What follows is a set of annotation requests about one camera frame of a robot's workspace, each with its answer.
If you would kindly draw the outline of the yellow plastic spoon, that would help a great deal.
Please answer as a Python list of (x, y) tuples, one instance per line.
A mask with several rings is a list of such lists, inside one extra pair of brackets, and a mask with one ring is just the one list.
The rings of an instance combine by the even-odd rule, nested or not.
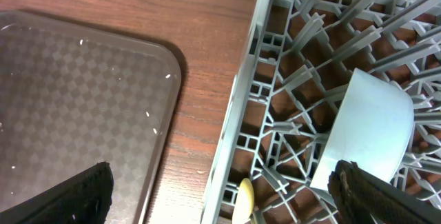
[(252, 215), (254, 209), (254, 187), (245, 178), (240, 182), (236, 202), (232, 214), (232, 224), (244, 224)]

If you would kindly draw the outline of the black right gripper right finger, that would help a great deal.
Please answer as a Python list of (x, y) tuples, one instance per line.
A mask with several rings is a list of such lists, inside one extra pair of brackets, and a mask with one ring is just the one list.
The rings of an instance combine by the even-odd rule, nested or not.
[(331, 172), (328, 192), (344, 223), (440, 222), (440, 210), (360, 169), (340, 160)]

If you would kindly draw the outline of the light blue rice bowl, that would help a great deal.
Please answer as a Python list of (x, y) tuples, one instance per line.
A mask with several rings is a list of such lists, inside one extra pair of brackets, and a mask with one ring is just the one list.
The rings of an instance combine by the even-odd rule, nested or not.
[(407, 149), (413, 120), (406, 92), (356, 68), (310, 187), (327, 191), (340, 160), (355, 162), (388, 183)]

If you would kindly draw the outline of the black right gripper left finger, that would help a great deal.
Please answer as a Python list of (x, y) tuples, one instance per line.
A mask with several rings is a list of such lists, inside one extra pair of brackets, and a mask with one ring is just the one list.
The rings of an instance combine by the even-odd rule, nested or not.
[(110, 164), (100, 162), (14, 207), (2, 223), (104, 223), (112, 204)]

